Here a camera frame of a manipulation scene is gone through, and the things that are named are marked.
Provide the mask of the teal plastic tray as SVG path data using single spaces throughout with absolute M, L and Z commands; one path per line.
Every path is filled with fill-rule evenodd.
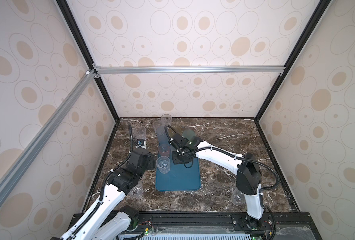
M 171 170 L 168 174 L 161 174 L 156 167 L 156 189 L 160 192 L 168 191 L 197 191 L 201 187 L 198 159 L 193 165 L 175 165 L 170 153 Z

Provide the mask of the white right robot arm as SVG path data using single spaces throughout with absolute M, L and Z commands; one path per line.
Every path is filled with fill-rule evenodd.
M 251 154 L 238 155 L 217 148 L 208 142 L 192 137 L 187 139 L 174 134 L 169 140 L 175 149 L 172 158 L 176 164 L 191 164 L 194 159 L 202 159 L 217 164 L 236 175 L 236 188 L 243 193 L 247 214 L 259 220 L 263 215 L 260 165 Z

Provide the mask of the clear short faceted glass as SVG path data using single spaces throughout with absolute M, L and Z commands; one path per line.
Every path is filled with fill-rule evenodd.
M 156 131 L 159 127 L 162 127 L 163 126 L 163 124 L 162 124 L 162 122 L 160 121 L 160 120 L 157 120 L 157 121 L 155 121 L 154 123 L 153 123 L 153 128 L 154 128 L 154 130 Z

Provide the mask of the black corner frame post right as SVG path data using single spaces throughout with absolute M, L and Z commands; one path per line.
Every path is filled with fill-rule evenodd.
M 258 123 L 261 118 L 263 117 L 264 113 L 266 112 L 269 104 L 273 100 L 274 96 L 276 95 L 277 91 L 279 90 L 282 82 L 284 81 L 285 77 L 291 70 L 292 66 L 294 65 L 296 59 L 299 57 L 301 51 L 303 50 L 304 46 L 306 45 L 307 41 L 311 37 L 312 33 L 316 29 L 317 24 L 322 19 L 325 11 L 327 10 L 328 6 L 331 4 L 331 0 L 322 0 L 319 1 L 314 12 L 310 16 L 309 21 L 305 25 L 303 32 L 301 33 L 298 41 L 294 45 L 292 52 L 290 53 L 287 61 L 285 62 L 285 69 L 281 75 L 277 77 L 275 80 L 271 90 L 269 91 L 267 97 L 265 98 L 261 108 L 259 109 L 257 115 L 255 116 L 254 120 Z

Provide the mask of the black corner frame post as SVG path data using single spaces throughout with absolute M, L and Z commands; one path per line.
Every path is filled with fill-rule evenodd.
M 85 42 L 84 37 L 82 36 L 82 33 L 78 27 L 78 24 L 74 18 L 74 15 L 71 12 L 71 8 L 67 1 L 64 0 L 56 0 L 56 4 L 58 5 L 61 14 L 63 15 L 72 35 L 73 38 L 83 56 L 83 59 L 85 60 L 87 66 L 89 67 L 90 70 L 97 70 L 97 68 L 94 65 L 94 60 L 91 56 L 91 53 L 88 49 L 88 46 Z M 120 120 L 120 117 L 113 105 L 113 102 L 109 96 L 109 93 L 107 91 L 107 88 L 105 87 L 102 78 L 97 74 L 97 77 L 95 77 L 95 82 L 103 96 L 103 99 L 105 100 L 109 111 L 111 112 L 114 120 L 117 122 Z
M 303 50 L 304 46 L 306 45 L 307 41 L 311 37 L 312 33 L 316 29 L 317 24 L 322 19 L 325 11 L 327 10 L 328 6 L 331 4 L 331 0 L 322 0 L 319 1 L 314 12 L 310 16 L 309 21 L 305 25 L 303 32 L 301 33 L 298 41 L 294 45 L 292 52 L 290 53 L 287 61 L 285 62 L 285 69 L 281 75 L 277 77 L 275 80 L 271 90 L 269 91 L 267 97 L 265 98 L 261 108 L 259 109 L 257 115 L 255 116 L 254 120 L 258 123 L 261 118 L 263 117 L 264 113 L 266 112 L 269 104 L 273 100 L 274 96 L 276 95 L 277 91 L 279 90 L 282 82 L 284 81 L 285 77 L 291 70 L 292 66 L 294 65 L 296 59 L 299 57 L 301 51 Z

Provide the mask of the black corner frame post left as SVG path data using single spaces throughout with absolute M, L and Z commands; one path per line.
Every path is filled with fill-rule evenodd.
M 97 70 L 97 68 L 94 65 L 94 60 L 91 56 L 91 53 L 88 49 L 88 46 L 85 42 L 84 37 L 82 36 L 82 33 L 78 27 L 78 24 L 74 18 L 74 15 L 71 12 L 71 8 L 67 1 L 64 0 L 56 0 L 56 4 L 58 5 L 61 14 L 63 15 L 72 35 L 73 38 L 83 56 L 83 59 L 85 60 L 87 66 L 89 67 L 90 70 Z M 117 122 L 120 120 L 120 117 L 113 105 L 113 102 L 109 96 L 109 93 L 107 91 L 107 88 L 105 87 L 102 78 L 97 74 L 97 77 L 95 77 L 95 82 L 103 96 L 103 99 L 105 100 L 109 111 L 111 112 L 114 120 Z

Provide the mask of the silver horizontal back rail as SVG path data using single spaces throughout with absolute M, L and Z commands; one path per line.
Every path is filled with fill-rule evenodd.
M 195 66 L 195 67 L 96 67 L 88 73 L 104 74 L 220 74 L 220 73 L 283 73 L 285 66 Z

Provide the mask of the green textured plastic glass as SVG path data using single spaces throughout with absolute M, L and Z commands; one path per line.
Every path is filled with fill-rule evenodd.
M 195 137 L 195 132 L 189 129 L 186 129 L 182 132 L 182 136 L 189 141 L 191 141 Z

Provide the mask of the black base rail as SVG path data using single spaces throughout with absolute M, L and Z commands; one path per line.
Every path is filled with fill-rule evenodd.
M 320 240 L 308 213 L 265 213 L 259 230 L 247 230 L 246 213 L 139 212 L 126 230 L 127 218 L 109 214 L 93 240 Z

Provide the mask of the silver diagonal left rail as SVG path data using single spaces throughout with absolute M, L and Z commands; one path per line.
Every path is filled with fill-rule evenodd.
M 91 69 L 88 74 L 83 76 L 2 177 L 0 180 L 0 207 L 96 74 L 97 71 Z

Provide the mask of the pink plastic glass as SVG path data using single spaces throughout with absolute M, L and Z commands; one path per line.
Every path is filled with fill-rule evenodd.
M 168 143 L 163 143 L 159 145 L 158 151 L 160 157 L 169 157 L 171 153 L 171 147 Z

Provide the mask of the blue tall plastic glass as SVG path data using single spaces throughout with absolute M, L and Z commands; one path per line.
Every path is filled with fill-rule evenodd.
M 165 132 L 164 126 L 159 126 L 156 129 L 156 135 L 158 138 L 159 145 L 167 145 L 169 143 L 169 138 Z

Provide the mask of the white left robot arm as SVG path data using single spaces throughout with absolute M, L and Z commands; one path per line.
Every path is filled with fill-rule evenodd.
M 147 149 L 139 147 L 131 150 L 127 158 L 105 176 L 99 198 L 60 239 L 113 239 L 128 229 L 137 215 L 137 211 L 128 207 L 105 226 L 103 223 L 114 208 L 138 185 L 144 173 L 155 167 L 156 157 Z

